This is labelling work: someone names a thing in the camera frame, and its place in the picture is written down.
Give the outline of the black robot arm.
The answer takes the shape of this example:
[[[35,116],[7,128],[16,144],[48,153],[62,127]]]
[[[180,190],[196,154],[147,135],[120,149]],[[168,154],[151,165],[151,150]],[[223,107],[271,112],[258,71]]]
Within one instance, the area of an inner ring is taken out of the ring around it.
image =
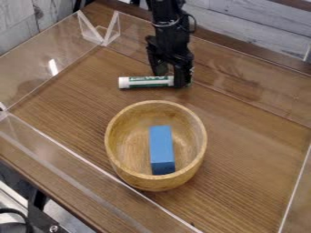
[[[155,35],[146,37],[147,55],[156,76],[174,68],[174,86],[186,87],[192,82],[195,55],[188,48],[196,20],[183,10],[186,0],[146,0],[152,12]]]

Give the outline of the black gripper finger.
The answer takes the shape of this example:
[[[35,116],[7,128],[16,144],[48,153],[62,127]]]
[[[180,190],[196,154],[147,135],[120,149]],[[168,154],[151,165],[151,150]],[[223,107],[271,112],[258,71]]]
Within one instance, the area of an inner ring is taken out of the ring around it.
[[[168,72],[166,55],[155,50],[148,50],[148,60],[155,76],[164,76]]]
[[[174,65],[174,86],[176,88],[186,87],[192,82],[192,67],[191,61]]]

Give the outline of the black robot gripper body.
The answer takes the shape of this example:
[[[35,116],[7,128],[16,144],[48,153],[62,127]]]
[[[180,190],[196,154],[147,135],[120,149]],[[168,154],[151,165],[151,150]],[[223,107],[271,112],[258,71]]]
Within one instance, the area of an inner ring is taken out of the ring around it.
[[[194,54],[190,51],[190,36],[195,32],[191,28],[188,16],[159,17],[152,20],[155,35],[146,37],[147,55],[148,50],[155,50],[166,55],[168,65],[175,65],[191,61]]]

